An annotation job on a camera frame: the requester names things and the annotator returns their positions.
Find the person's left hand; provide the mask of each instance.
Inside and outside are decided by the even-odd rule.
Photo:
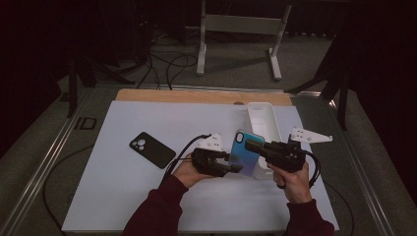
[[[193,187],[201,180],[214,178],[214,176],[211,175],[201,174],[194,168],[193,163],[191,162],[191,154],[187,155],[172,175],[177,177],[177,179],[179,179],[187,188]]]

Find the white tabletop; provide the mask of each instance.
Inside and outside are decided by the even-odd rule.
[[[302,127],[300,117],[294,106],[275,106],[274,112],[286,142],[294,126]],[[140,132],[149,133],[177,154],[194,137],[219,133],[224,150],[230,152],[235,132],[245,129],[246,116],[245,105],[113,101],[62,229],[121,231],[149,190],[157,188],[164,170],[129,148]],[[311,150],[307,144],[302,148]],[[313,169],[314,162],[308,161]],[[322,217],[338,229],[321,178],[312,195]],[[184,195],[179,231],[283,230],[289,219],[286,203],[273,181],[229,173],[201,181]]]

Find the phone case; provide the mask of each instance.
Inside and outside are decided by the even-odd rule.
[[[176,153],[146,132],[141,132],[130,143],[130,148],[163,169],[175,157]]]
[[[229,164],[243,165],[243,169],[239,172],[245,176],[252,176],[255,166],[260,155],[245,149],[247,140],[254,140],[264,144],[265,140],[262,136],[252,134],[244,130],[238,130],[234,137],[232,151],[230,152]]]

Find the metal stand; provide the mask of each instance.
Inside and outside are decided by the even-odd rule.
[[[267,19],[267,18],[250,18],[250,17],[236,17],[223,15],[208,15],[206,14],[206,0],[202,0],[202,19],[201,19],[201,39],[199,59],[197,63],[197,75],[202,76],[205,73],[206,63],[206,31],[228,31],[228,32],[245,32],[245,33],[259,33],[276,35],[276,40],[273,48],[269,49],[269,60],[271,63],[273,77],[280,81],[281,72],[279,70],[276,54],[279,44],[284,34],[288,15],[291,11],[291,5],[287,5],[281,19]]]

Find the white container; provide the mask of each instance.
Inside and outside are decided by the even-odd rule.
[[[264,137],[268,143],[281,142],[275,113],[270,103],[250,102],[248,103],[248,113],[252,133]],[[258,159],[253,176],[256,179],[273,179],[273,171],[267,167],[267,162],[263,157]]]

